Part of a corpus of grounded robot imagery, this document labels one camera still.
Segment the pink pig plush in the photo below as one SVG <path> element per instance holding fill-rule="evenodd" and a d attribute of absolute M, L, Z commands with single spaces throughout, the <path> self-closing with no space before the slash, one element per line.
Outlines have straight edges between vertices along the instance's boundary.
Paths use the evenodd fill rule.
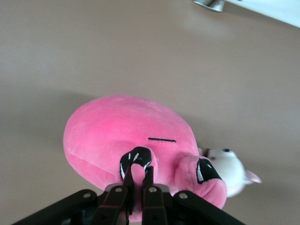
<path fill-rule="evenodd" d="M 222 208 L 226 184 L 210 161 L 199 155 L 190 126 L 173 110 L 139 97 L 98 98 L 78 108 L 64 133 L 68 162 L 100 189 L 122 182 L 131 166 L 136 203 L 130 221 L 141 221 L 139 187 L 147 166 L 154 167 L 154 183 L 171 194 L 189 190 Z"/>

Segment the beige floor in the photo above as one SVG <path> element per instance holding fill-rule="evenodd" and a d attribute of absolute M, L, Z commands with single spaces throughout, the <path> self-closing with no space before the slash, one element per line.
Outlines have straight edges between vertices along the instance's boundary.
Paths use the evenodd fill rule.
<path fill-rule="evenodd" d="M 248 225 L 300 221 L 300 29 L 227 3 L 0 1 L 0 218 L 84 188 L 62 135 L 83 103 L 159 101 L 202 147 L 228 147 L 261 185 L 224 210 Z"/>

